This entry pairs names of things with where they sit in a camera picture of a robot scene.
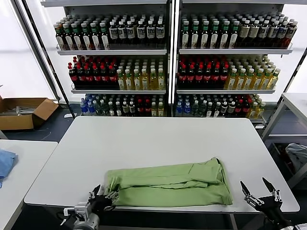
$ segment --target shelf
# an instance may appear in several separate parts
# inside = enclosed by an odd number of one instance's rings
[[[166,94],[166,90],[76,90],[72,93],[92,93],[92,94]]]
[[[288,49],[179,49],[180,54],[291,54]]]
[[[59,55],[165,55],[166,49],[59,50]]]
[[[252,3],[252,4],[299,4],[306,5],[307,0],[183,0],[182,3]]]
[[[44,0],[44,7],[97,6],[97,5],[133,5],[133,4],[166,4],[167,0]]]
[[[258,93],[274,93],[273,90],[177,90],[178,94],[258,94]]]

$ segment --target gray floor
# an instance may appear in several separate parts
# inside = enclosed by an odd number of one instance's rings
[[[59,142],[72,123],[72,118],[64,118],[66,113],[69,113],[68,109],[58,109],[51,116],[51,118],[37,130],[7,131],[4,133],[9,139],[45,140]],[[307,134],[307,127],[305,127],[292,112],[286,111],[272,133]],[[266,141],[265,144],[266,146],[270,146],[272,142],[295,142],[307,145],[307,138],[292,138],[291,140],[288,138],[276,138]],[[296,224],[306,223],[307,193],[305,190],[296,188],[293,189],[293,193],[300,204],[301,210],[295,214],[287,214],[286,217]],[[254,216],[255,215],[235,215],[238,228],[242,228]],[[50,214],[50,212],[42,207],[24,206],[21,215],[17,219],[12,229],[23,230],[26,227],[26,229],[32,230],[54,230],[59,229],[60,222],[60,220],[58,220],[56,217],[54,217],[54,215]],[[109,212],[103,217],[102,224],[110,226],[178,229],[229,229],[231,227],[228,216],[222,214],[204,215],[187,213],[145,213],[129,211]],[[265,227],[266,230],[272,229],[270,223],[267,223]]]

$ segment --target table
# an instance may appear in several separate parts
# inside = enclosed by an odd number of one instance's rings
[[[265,177],[281,190],[282,211],[299,210],[275,162],[246,118],[77,117],[24,201],[73,207],[86,201],[88,192],[103,184],[108,170],[203,162],[215,156],[225,164],[233,205],[118,208],[256,213],[243,200],[240,180],[255,196],[268,196],[262,181]]]
[[[26,193],[56,146],[56,142],[49,141],[0,140],[0,149],[18,155],[0,189],[0,230],[11,229],[22,211]]]
[[[263,141],[269,137],[271,131],[287,107],[307,126],[307,93],[283,93],[282,98],[282,102],[279,104],[262,133],[261,137]],[[293,188],[306,176],[307,164],[288,180],[289,187]]]

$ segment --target white wall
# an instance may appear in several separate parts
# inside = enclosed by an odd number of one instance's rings
[[[24,37],[9,0],[0,3],[0,95],[55,99]]]
[[[283,14],[294,18],[298,21],[298,29],[296,34],[292,39],[293,52],[289,55],[269,55],[271,61],[274,62],[277,68],[281,69],[279,74],[279,79],[276,84],[276,91],[273,94],[261,94],[260,97],[264,102],[276,103],[283,91],[285,90],[292,74],[294,73],[298,62],[300,61],[306,47],[307,47],[307,5],[289,5],[286,4],[283,7]],[[288,92],[307,92],[307,78],[305,73],[307,70],[307,61],[305,61],[305,66],[301,67],[298,75],[295,77],[295,81],[291,84]]]
[[[26,0],[26,2],[68,100],[80,101],[84,94],[71,93],[72,82],[67,69],[67,63],[72,62],[73,56],[59,56],[56,50],[57,40],[53,24],[65,17],[64,8],[45,8],[40,4],[40,0]]]

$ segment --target open cardboard box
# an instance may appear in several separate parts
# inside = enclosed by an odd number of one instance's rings
[[[58,105],[47,98],[6,98],[0,97],[0,113],[16,106],[36,108],[31,115],[0,116],[0,130],[32,129],[41,126],[57,109]]]

